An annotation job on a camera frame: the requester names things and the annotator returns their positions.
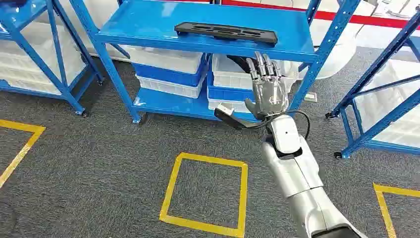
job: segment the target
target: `silver robotic arm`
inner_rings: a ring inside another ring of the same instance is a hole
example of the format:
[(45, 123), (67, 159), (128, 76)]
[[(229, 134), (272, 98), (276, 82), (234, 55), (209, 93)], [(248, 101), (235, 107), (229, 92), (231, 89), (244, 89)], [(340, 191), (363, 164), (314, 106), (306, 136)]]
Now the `silver robotic arm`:
[(267, 55), (256, 52), (257, 65), (247, 59), (251, 70), (255, 103), (246, 99), (247, 108), (261, 123), (237, 119), (233, 110), (220, 104), (214, 114), (231, 126), (267, 127), (269, 136), (262, 144), (262, 156), (282, 195), (288, 200), (297, 234), (301, 238), (367, 238), (332, 204), (319, 178), (318, 164), (297, 130), (290, 113), (280, 69)]

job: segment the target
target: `blue metal shelf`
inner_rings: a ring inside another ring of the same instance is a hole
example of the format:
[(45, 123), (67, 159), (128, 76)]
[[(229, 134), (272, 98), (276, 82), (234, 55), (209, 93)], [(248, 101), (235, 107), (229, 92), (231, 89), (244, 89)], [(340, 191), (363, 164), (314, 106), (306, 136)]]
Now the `blue metal shelf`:
[[(272, 30), (277, 34), (278, 43), (272, 47), (266, 43), (218, 40), (198, 34), (178, 36), (174, 26), (185, 21)], [(239, 53), (247, 57), (260, 51), (273, 59), (304, 62), (316, 59), (308, 20), (302, 11), (131, 0), (119, 7), (96, 37), (107, 43), (183, 51)]]
[[(49, 66), (43, 61), (43, 59), (20, 32), (25, 26), (27, 26), (44, 11), (47, 11), (50, 20), (61, 80), (57, 78)], [(82, 53), (84, 62), (87, 64), (81, 73), (76, 76), (71, 85), (67, 85), (59, 37), (57, 36), (58, 33), (57, 26), (55, 24), (55, 13), (57, 13), (57, 15), (61, 18), (62, 22), (68, 29), (71, 37)], [(0, 39), (15, 41), (28, 54), (28, 56), (31, 57), (31, 59), (41, 69), (41, 71), (50, 79), (51, 83), (60, 91), (61, 95), (11, 87), (4, 80), (0, 80), (0, 90), (63, 99), (68, 101), (69, 104), (74, 107), (76, 114), (83, 116), (87, 115), (84, 113), (85, 108), (83, 108), (78, 101), (94, 78), (97, 78), (98, 82), (102, 83), (103, 77), (93, 62), (93, 59), (89, 55), (86, 47), (83, 45), (80, 37), (77, 35), (75, 28), (71, 24), (68, 16), (66, 15), (58, 0), (27, 0), (27, 2), (21, 7), (16, 7), (13, 5), (13, 3), (0, 3)], [(83, 85), (81, 85), (80, 89), (75, 93), (75, 95), (72, 95), (71, 90), (79, 82), (80, 78), (82, 78), (82, 76), (85, 75), (88, 71), (91, 72), (88, 80), (86, 80)]]
[[(420, 79), (420, 75), (415, 75), (409, 78), (398, 80), (396, 82), (388, 83), (369, 90), (362, 91), (363, 87), (370, 82), (374, 75), (402, 46), (409, 46), (412, 49), (413, 53), (416, 55), (417, 59), (420, 61), (420, 38), (411, 36), (411, 34), (417, 29), (419, 25), (420, 11), (417, 11), (417, 13), (407, 23), (407, 25), (400, 31), (400, 33), (398, 33), (398, 35), (381, 53), (381, 55), (375, 60), (375, 62), (373, 62), (369, 69), (356, 82), (356, 84), (341, 100), (341, 102), (339, 102), (339, 104), (330, 113), (327, 113), (325, 115), (327, 118), (335, 118), (338, 115), (341, 115), (341, 118), (343, 119), (344, 129), (349, 143), (348, 146), (344, 148), (341, 152), (335, 153), (337, 157), (349, 158), (353, 152), (362, 147), (411, 154), (420, 154), (420, 148), (373, 140), (373, 138), (379, 133), (381, 133), (383, 130), (385, 130), (391, 124), (391, 122), (397, 121), (404, 114), (406, 114), (415, 106), (420, 104), (420, 89), (417, 89), (416, 92), (414, 92), (400, 105), (398, 105), (396, 108), (390, 111), (387, 115), (385, 115), (382, 119), (380, 119), (376, 124), (374, 124), (370, 129), (366, 131), (364, 131), (362, 128), (362, 118), (360, 116), (360, 112), (355, 101), (355, 98), (357, 96), (377, 92), (383, 89), (395, 87), (404, 83)], [(353, 107), (353, 111), (356, 116), (356, 122), (360, 132), (360, 136), (358, 138), (353, 137), (346, 115), (346, 108), (350, 105)]]
[[(28, 0), (23, 6), (15, 7), (6, 3), (0, 3), (0, 12), (5, 17), (12, 19), (17, 30), (22, 30), (41, 13), (47, 10), (46, 0)], [(10, 34), (0, 27), (0, 39), (11, 39)]]
[[(133, 107), (143, 112), (219, 120), (214, 116), (214, 110), (209, 109), (206, 81), (196, 99), (141, 88), (134, 99)], [(235, 116), (255, 121), (251, 113), (235, 113)]]
[[(305, 66), (309, 67), (308, 71), (290, 104), (290, 109), (297, 109), (360, 0), (343, 0), (320, 47), (315, 52), (309, 27), (319, 2), (320, 0), (311, 0), (307, 11), (301, 12), (218, 4), (125, 0), (102, 29), (99, 29), (94, 24), (83, 0), (70, 0), (117, 92), (133, 117), (133, 122), (141, 120), (138, 115), (139, 110), (208, 119), (212, 119), (213, 116), (212, 113), (211, 115), (209, 112), (203, 114), (201, 111), (201, 108), (207, 108), (207, 100), (198, 100), (197, 102), (203, 105), (189, 108), (193, 111), (177, 110), (176, 107), (165, 105), (173, 104), (169, 100), (159, 98), (164, 98), (162, 93), (155, 94), (157, 98), (153, 98), (153, 103), (156, 105), (153, 107), (133, 105), (106, 51), (105, 43), (110, 43), (115, 47), (117, 44), (123, 44), (245, 57), (253, 57), (255, 51), (260, 51), (268, 54), (272, 59), (305, 62)], [(277, 35), (278, 43), (273, 47), (265, 43), (246, 40), (228, 41), (199, 34), (178, 36), (174, 29), (175, 25), (188, 21), (272, 30)], [(146, 93), (143, 97), (148, 98), (148, 95), (149, 93)]]

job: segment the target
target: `white plastic bin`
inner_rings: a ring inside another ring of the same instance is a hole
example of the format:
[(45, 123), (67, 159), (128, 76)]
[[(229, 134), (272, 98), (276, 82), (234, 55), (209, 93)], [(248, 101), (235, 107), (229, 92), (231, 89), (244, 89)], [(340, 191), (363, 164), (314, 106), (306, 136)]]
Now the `white plastic bin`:
[(171, 83), (152, 78), (144, 78), (138, 75), (136, 75), (136, 77), (139, 79), (140, 86), (142, 88), (152, 89), (170, 94), (176, 94), (188, 98), (198, 98), (201, 91), (201, 87), (203, 85), (203, 81), (206, 78), (206, 74), (202, 75), (197, 87), (191, 87), (187, 85)]
[[(74, 78), (77, 76), (77, 73), (81, 72), (82, 69), (86, 66), (80, 54), (76, 51), (74, 52), (75, 54), (71, 58), (63, 58), (67, 84), (73, 82)], [(61, 81), (58, 63), (51, 66), (50, 69)], [(0, 79), (5, 79), (7, 81), (9, 78), (30, 81), (34, 83), (52, 84), (51, 80), (44, 74), (44, 72), (41, 71), (40, 68), (21, 70), (13, 67), (0, 66)]]
[(197, 72), (203, 53), (150, 47), (124, 46), (130, 61), (184, 73)]
[[(63, 57), (69, 56), (72, 52), (76, 53), (72, 38), (64, 27), (57, 26), (57, 32)], [(31, 22), (23, 28), (21, 33), (48, 66), (58, 64), (49, 24)], [(40, 70), (29, 55), (14, 41), (0, 41), (0, 66), (21, 70)]]
[[(290, 92), (292, 84), (298, 79), (297, 68), (292, 69), (292, 64), (289, 61), (276, 60), (282, 69), (282, 74), (292, 74), (294, 71), (295, 77), (283, 77), (286, 82), (286, 90)], [(241, 88), (252, 90), (252, 80), (248, 73), (229, 59), (226, 55), (213, 54), (211, 60), (211, 70), (213, 71), (214, 81), (213, 85), (216, 87), (225, 88)]]
[[(66, 70), (67, 84), (70, 85), (77, 75), (86, 66), (80, 57), (73, 59), (73, 63), (69, 63), (71, 67)], [(7, 69), (0, 67), (0, 79), (4, 79), (10, 86), (22, 89), (28, 89), (37, 92), (51, 93), (61, 95), (56, 86), (41, 72), (19, 71), (16, 69)]]
[[(420, 63), (389, 60), (362, 91), (420, 74)], [(420, 88), (420, 82), (398, 85), (355, 98), (366, 132), (410, 95)], [(420, 147), (420, 105), (417, 105), (397, 121), (392, 122), (374, 140), (400, 145)]]
[(245, 106), (245, 102), (239, 102), (239, 101), (229, 101), (229, 100), (218, 100), (218, 99), (211, 99), (209, 100), (209, 109), (214, 110), (217, 108), (217, 106), (220, 103), (224, 103), (228, 105), (230, 108), (235, 109), (235, 112), (237, 113), (251, 113), (247, 107)]

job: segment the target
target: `yellow tape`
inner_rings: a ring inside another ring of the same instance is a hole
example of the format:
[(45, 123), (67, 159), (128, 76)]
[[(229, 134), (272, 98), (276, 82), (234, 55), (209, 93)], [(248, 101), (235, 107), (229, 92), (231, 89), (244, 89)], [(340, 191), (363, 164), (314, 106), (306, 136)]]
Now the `yellow tape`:
[[(241, 190), (239, 194), (239, 215), (238, 215), (238, 228), (237, 229), (188, 220), (184, 218), (170, 216), (167, 214), (170, 201), (172, 198), (173, 190), (175, 187), (175, 183), (176, 183), (176, 178), (178, 177), (179, 168), (182, 163), (182, 159), (190, 159), (190, 160), (228, 165), (228, 166), (235, 166), (235, 167), (241, 168)], [(227, 160), (227, 159), (216, 158), (216, 157), (208, 157), (208, 156), (203, 156), (203, 155), (181, 153), (175, 159), (175, 164), (173, 165), (168, 187), (166, 189), (165, 199), (162, 204), (162, 209), (160, 210), (159, 219), (163, 222), (178, 225), (178, 226), (188, 227), (188, 228), (192, 228), (196, 230), (216, 233), (216, 234), (225, 235), (225, 236), (242, 238), (245, 235), (247, 186), (248, 186), (248, 165), (247, 164), (240, 161)]]
[(397, 234), (395, 233), (394, 226), (392, 225), (391, 216), (388, 212), (388, 207), (385, 202), (385, 198), (383, 196), (384, 192), (387, 193), (393, 193), (397, 195), (404, 195), (404, 196), (413, 196), (413, 197), (420, 197), (420, 191), (417, 190), (410, 190), (405, 188), (399, 188), (399, 187), (389, 187), (389, 186), (383, 186), (378, 185), (376, 183), (373, 183), (373, 189), (376, 192), (376, 197), (378, 199), (378, 203), (381, 209), (382, 217), (385, 222), (385, 227), (388, 232), (389, 238), (397, 238)]
[(6, 168), (6, 170), (0, 176), (0, 188), (1, 188), (3, 187), (3, 184), (6, 182), (6, 180), (10, 177), (12, 172), (15, 170), (15, 168), (23, 160), (23, 157), (25, 157), (29, 149), (31, 149), (31, 147), (38, 140), (42, 132), (44, 132), (45, 127), (38, 126), (38, 125), (23, 124), (23, 123), (18, 123), (18, 122), (13, 122), (13, 121), (8, 121), (8, 120), (1, 120), (1, 119), (0, 119), (0, 126), (11, 128), (11, 129), (23, 130), (27, 132), (33, 132), (28, 142), (26, 142), (23, 148), (19, 151), (19, 153), (17, 153), (17, 155), (14, 157), (10, 165)]

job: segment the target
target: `black plastic tray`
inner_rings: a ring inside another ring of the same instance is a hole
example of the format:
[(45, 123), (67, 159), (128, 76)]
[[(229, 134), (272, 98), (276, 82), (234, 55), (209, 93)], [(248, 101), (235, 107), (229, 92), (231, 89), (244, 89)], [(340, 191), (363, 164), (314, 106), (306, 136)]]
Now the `black plastic tray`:
[(181, 24), (175, 26), (175, 31), (178, 35), (195, 33), (210, 35), (223, 40), (250, 40), (269, 43), (272, 46), (277, 44), (277, 36), (275, 32), (262, 29), (198, 22), (182, 22)]

